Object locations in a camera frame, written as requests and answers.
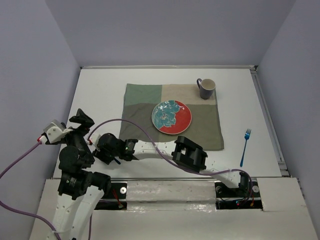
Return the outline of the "green patchwork cloth placemat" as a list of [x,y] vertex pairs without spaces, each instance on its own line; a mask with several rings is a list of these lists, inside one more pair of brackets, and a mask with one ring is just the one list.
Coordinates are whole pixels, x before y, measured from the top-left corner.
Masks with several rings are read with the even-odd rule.
[[217,97],[213,94],[209,99],[202,99],[196,84],[127,84],[119,138],[145,142],[175,141],[176,134],[160,132],[152,122],[152,111],[156,105],[171,100],[185,104],[191,112],[190,125],[186,130],[179,130],[180,136],[202,146],[205,151],[222,151],[225,148]]

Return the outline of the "red floral plate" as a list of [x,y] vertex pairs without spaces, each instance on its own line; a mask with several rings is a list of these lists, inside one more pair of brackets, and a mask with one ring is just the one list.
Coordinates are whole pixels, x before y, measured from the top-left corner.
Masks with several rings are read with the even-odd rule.
[[192,122],[192,113],[187,105],[177,100],[167,100],[157,104],[151,113],[154,127],[167,135],[184,132]]

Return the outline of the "purple ceramic mug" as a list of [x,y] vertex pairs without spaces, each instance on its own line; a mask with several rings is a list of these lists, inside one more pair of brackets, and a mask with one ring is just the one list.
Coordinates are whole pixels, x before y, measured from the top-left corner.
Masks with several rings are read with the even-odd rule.
[[209,99],[216,89],[216,83],[211,79],[198,78],[196,84],[199,88],[199,95],[204,100]]

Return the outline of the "blue plastic fork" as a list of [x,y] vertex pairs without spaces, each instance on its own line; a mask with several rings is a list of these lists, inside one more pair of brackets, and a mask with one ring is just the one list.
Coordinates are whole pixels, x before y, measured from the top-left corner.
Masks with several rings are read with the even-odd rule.
[[245,158],[245,152],[246,152],[246,148],[247,148],[247,142],[248,140],[250,139],[250,136],[251,136],[251,129],[247,129],[245,134],[244,134],[244,139],[245,139],[245,143],[244,143],[244,147],[243,147],[243,152],[242,152],[242,156],[241,156],[241,160],[240,160],[240,167],[242,168],[243,167],[243,164],[244,164],[244,158]]

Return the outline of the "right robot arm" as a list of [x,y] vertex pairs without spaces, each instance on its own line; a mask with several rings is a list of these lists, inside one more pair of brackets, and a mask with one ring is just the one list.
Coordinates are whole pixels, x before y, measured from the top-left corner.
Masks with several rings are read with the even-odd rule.
[[208,154],[190,139],[179,136],[170,142],[145,142],[137,139],[121,140],[111,133],[92,134],[88,144],[94,146],[94,157],[105,164],[115,159],[127,162],[144,159],[164,159],[185,172],[215,177],[221,181],[235,196],[251,192],[252,180],[241,169],[227,168],[214,162],[206,166]]

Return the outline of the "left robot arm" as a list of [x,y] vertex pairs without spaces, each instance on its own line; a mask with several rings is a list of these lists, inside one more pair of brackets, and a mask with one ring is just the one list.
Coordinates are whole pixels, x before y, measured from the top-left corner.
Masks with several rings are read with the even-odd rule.
[[64,123],[53,120],[45,130],[46,144],[65,145],[58,156],[61,178],[52,221],[55,238],[59,240],[80,239],[89,215],[99,200],[111,191],[109,175],[86,171],[95,162],[85,140],[94,121],[81,109],[69,121],[78,123],[78,127],[67,128]]

